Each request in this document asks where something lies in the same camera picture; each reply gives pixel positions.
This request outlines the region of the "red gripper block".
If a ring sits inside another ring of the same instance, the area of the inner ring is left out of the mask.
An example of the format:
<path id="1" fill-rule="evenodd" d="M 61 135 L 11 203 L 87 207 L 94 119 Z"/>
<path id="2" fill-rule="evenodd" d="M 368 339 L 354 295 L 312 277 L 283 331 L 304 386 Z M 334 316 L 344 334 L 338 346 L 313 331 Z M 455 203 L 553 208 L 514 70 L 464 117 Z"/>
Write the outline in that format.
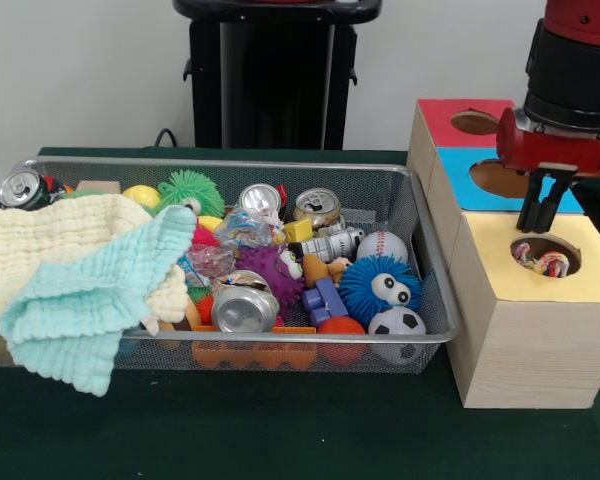
<path id="1" fill-rule="evenodd" d="M 520 108 L 504 110 L 498 123 L 496 151 L 504 167 L 532 172 L 517 220 L 519 231 L 548 232 L 571 184 L 568 178 L 556 178 L 540 205 L 543 172 L 536 170 L 600 178 L 600 131 L 559 129 L 532 120 Z"/>

